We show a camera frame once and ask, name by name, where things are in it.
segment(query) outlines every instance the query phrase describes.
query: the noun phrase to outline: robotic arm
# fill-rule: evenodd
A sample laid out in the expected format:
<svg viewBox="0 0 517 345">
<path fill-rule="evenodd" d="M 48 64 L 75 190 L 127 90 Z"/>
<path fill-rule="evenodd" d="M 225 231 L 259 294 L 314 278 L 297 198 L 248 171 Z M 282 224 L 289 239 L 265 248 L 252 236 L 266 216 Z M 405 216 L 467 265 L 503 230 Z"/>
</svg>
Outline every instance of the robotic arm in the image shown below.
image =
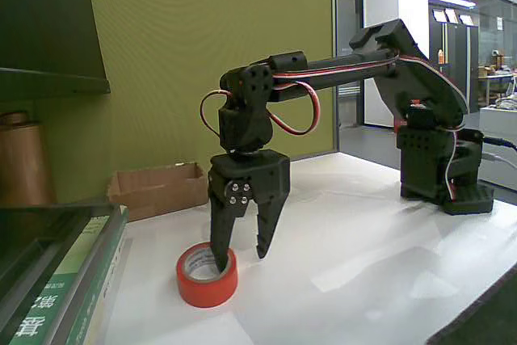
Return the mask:
<svg viewBox="0 0 517 345">
<path fill-rule="evenodd" d="M 250 200 L 258 205 L 258 256 L 266 255 L 290 190 L 289 158 L 262 150 L 272 138 L 271 120 L 285 125 L 267 103 L 307 92 L 314 98 L 315 90 L 347 82 L 375 78 L 386 106 L 408 123 L 397 135 L 402 196 L 441 204 L 451 214 L 492 209 L 493 192 L 477 184 L 483 136 L 461 127 L 468 104 L 427 63 L 404 23 L 397 19 L 365 28 L 350 46 L 354 52 L 346 57 L 307 62 L 303 52 L 280 54 L 221 78 L 217 93 L 227 101 L 219 110 L 219 127 L 226 154 L 212 158 L 208 173 L 212 252 L 220 271 L 235 218 L 244 216 Z M 314 103 L 308 131 L 319 115 L 317 97 Z"/>
</svg>

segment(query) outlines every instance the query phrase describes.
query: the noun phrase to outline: brown cardboard box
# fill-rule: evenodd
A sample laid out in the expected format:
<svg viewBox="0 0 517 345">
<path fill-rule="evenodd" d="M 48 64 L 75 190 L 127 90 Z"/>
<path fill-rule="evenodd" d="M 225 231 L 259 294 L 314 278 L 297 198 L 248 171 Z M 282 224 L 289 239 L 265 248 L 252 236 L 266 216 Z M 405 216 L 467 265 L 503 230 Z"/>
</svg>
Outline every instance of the brown cardboard box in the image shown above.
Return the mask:
<svg viewBox="0 0 517 345">
<path fill-rule="evenodd" d="M 208 202 L 207 178 L 197 163 L 117 171 L 107 189 L 111 202 L 128 206 L 135 221 Z"/>
</svg>

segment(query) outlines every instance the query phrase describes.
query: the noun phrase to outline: glass door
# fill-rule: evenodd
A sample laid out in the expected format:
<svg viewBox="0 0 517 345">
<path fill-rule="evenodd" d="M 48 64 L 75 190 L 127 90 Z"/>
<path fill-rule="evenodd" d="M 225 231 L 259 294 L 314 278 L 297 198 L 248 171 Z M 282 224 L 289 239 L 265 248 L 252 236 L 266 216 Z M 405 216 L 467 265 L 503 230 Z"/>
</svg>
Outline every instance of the glass door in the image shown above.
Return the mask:
<svg viewBox="0 0 517 345">
<path fill-rule="evenodd" d="M 363 26 L 363 0 L 334 0 L 334 55 L 352 53 L 350 40 Z M 338 133 L 364 122 L 363 83 L 351 82 L 338 86 L 336 93 Z"/>
</svg>

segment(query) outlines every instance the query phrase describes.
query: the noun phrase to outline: shelf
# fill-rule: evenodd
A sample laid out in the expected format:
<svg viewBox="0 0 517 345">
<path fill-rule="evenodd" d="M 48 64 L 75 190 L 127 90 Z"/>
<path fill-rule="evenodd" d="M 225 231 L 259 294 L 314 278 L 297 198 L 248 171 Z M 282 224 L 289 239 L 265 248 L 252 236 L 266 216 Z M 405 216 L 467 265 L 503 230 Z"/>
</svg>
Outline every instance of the shelf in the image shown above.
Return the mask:
<svg viewBox="0 0 517 345">
<path fill-rule="evenodd" d="M 105 78 L 0 68 L 0 101 L 110 93 Z"/>
</svg>

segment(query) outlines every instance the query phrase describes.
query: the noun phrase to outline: orange tape roll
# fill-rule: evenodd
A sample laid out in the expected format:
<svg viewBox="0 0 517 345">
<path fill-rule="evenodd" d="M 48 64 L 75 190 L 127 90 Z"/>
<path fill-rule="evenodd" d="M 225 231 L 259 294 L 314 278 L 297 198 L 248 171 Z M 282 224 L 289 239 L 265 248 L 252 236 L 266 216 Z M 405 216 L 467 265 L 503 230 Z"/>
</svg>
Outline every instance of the orange tape roll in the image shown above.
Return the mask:
<svg viewBox="0 0 517 345">
<path fill-rule="evenodd" d="M 220 274 L 209 242 L 192 246 L 176 264 L 181 297 L 195 307 L 215 307 L 226 302 L 237 288 L 237 258 L 228 250 L 228 264 Z"/>
</svg>

